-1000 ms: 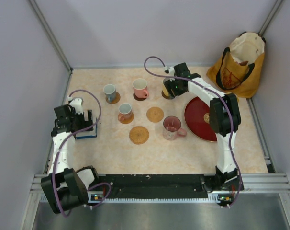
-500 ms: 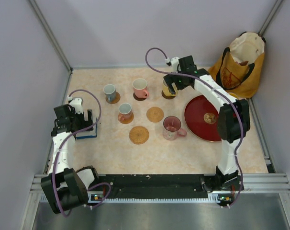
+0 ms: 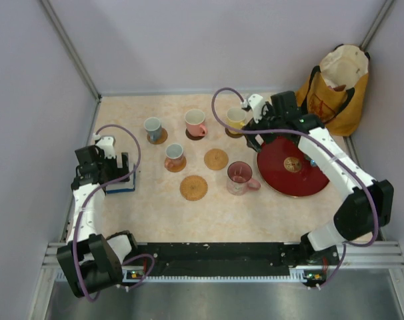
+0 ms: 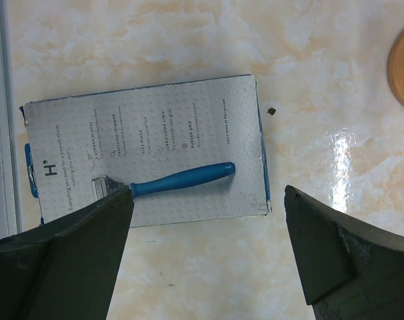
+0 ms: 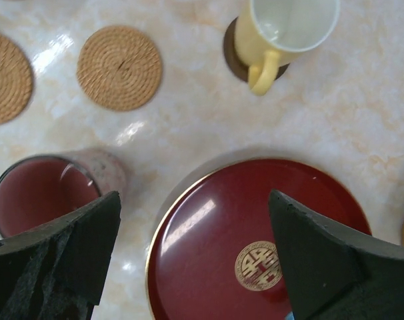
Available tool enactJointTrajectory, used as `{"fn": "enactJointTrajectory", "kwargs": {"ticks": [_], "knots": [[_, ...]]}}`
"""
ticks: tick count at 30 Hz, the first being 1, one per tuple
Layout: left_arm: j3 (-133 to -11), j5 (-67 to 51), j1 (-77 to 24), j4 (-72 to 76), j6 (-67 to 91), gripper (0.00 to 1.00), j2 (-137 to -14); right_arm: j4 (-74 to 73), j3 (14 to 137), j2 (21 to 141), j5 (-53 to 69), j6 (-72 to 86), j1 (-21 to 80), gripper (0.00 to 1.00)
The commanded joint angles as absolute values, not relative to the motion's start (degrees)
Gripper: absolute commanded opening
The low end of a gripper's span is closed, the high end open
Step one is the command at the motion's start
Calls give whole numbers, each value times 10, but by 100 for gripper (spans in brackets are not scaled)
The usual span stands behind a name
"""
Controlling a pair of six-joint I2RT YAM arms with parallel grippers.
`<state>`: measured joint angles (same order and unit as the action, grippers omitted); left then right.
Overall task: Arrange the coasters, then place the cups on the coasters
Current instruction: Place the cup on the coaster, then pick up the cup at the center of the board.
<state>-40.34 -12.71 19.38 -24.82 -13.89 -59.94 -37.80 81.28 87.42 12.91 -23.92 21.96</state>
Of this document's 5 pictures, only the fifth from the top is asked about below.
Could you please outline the dark walnut coaster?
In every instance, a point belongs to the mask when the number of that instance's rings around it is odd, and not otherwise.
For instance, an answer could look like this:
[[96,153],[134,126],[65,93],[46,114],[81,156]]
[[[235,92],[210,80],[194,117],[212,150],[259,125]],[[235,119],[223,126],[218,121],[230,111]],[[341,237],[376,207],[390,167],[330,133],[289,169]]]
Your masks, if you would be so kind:
[[[232,20],[225,32],[223,54],[231,72],[240,80],[248,82],[249,66],[240,58],[235,47],[235,29],[239,19],[240,17],[237,17]],[[255,46],[253,48],[254,53],[261,54],[262,49],[275,49],[270,42],[264,39],[255,20],[249,13],[245,18],[245,26],[248,27],[248,31],[242,32],[241,36],[244,39],[244,35],[246,35],[248,39],[251,39],[250,42]]]

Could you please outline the tall pink ghost mug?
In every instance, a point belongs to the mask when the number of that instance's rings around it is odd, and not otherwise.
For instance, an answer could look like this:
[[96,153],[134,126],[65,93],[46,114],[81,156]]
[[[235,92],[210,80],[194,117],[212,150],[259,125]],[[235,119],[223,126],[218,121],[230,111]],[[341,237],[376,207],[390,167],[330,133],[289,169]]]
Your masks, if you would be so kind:
[[0,176],[0,236],[48,223],[111,191],[122,195],[126,186],[124,164],[100,148],[24,158]]

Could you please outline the blue mug yellow inside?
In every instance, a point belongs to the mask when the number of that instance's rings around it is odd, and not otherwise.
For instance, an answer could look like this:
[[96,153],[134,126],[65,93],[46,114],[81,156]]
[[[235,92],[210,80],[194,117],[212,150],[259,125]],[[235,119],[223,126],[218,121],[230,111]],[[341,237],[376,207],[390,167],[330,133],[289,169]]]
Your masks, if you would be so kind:
[[294,314],[292,311],[286,315],[285,320],[295,320]]

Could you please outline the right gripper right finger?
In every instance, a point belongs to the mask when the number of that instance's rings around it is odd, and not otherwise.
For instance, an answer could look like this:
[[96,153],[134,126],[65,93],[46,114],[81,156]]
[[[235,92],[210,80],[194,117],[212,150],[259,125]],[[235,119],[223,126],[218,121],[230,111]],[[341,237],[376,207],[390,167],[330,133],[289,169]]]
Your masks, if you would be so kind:
[[294,319],[404,319],[404,247],[278,190],[269,216]]

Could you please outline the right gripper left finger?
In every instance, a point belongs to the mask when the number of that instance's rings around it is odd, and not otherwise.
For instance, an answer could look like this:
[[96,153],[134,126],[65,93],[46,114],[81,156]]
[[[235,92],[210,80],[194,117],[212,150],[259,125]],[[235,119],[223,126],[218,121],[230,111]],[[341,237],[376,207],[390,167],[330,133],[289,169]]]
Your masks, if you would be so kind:
[[0,319],[90,319],[120,225],[112,191],[30,231],[0,240]]

